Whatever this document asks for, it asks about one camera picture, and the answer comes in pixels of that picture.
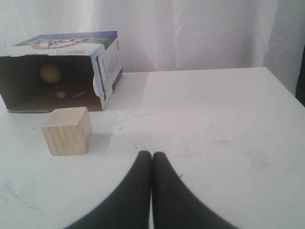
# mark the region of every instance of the table surface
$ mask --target table surface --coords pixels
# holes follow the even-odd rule
[[[0,104],[0,228],[57,229],[120,183],[137,153],[164,151],[189,189],[242,229],[305,225],[305,109],[266,68],[124,73],[90,112],[86,155],[53,157],[51,114]]]

